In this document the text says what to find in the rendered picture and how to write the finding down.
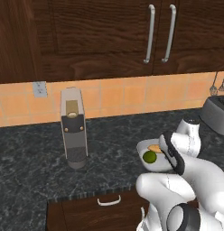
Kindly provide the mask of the green lime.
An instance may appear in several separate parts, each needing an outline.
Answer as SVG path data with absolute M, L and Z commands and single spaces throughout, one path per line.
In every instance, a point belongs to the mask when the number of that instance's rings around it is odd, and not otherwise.
M 143 160 L 146 163 L 154 163 L 157 159 L 156 153 L 154 151 L 147 151 L 143 155 Z

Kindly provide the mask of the white vegetable container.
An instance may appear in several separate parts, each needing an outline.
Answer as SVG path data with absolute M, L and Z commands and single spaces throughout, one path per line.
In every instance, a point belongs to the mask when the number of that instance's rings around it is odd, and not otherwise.
M 171 164 L 168 162 L 168 160 L 165 158 L 163 153 L 157 153 L 156 160 L 153 163 L 148 163 L 143 159 L 143 155 L 149 151 L 148 147 L 151 144 L 158 144 L 158 143 L 159 143 L 158 139 L 149 139 L 149 140 L 143 140 L 137 144 L 136 149 L 141 159 L 141 163 L 144 165 L 144 167 L 147 170 L 152 172 L 171 171 L 173 168 Z

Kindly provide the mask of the grey coffee machine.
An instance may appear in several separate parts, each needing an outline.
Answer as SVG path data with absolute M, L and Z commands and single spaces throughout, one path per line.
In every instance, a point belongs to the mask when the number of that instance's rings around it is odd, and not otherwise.
M 85 110 L 81 90 L 71 87 L 61 91 L 61 131 L 65 156 L 72 169 L 85 166 L 88 157 Z

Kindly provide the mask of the dark wood cupboard door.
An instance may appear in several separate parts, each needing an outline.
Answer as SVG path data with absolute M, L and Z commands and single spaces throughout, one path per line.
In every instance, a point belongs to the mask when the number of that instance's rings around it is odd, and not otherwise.
M 0 84 L 148 76 L 162 0 L 0 0 Z
M 164 58 L 176 6 L 170 58 Z M 156 7 L 153 73 L 170 75 L 224 71 L 224 0 L 161 0 Z

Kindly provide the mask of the dark wood drawer front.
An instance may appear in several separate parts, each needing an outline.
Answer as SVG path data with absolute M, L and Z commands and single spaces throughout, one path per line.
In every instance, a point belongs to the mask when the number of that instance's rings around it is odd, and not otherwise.
M 101 207 L 101 202 L 118 199 L 115 206 Z M 149 202 L 138 196 L 135 189 L 97 195 L 85 199 L 50 203 L 47 212 L 47 231 L 136 231 L 142 220 L 141 208 L 148 211 Z

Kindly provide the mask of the grey toaster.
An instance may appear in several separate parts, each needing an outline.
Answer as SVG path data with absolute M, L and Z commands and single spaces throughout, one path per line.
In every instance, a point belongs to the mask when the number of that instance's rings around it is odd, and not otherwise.
M 213 131 L 224 135 L 224 95 L 208 97 L 201 109 L 200 117 Z

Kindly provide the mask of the grey wall socket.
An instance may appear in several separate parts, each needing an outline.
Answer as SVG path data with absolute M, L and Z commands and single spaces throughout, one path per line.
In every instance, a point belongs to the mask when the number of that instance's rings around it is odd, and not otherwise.
M 47 88 L 45 81 L 34 81 L 33 82 L 33 94 L 35 97 L 47 97 Z

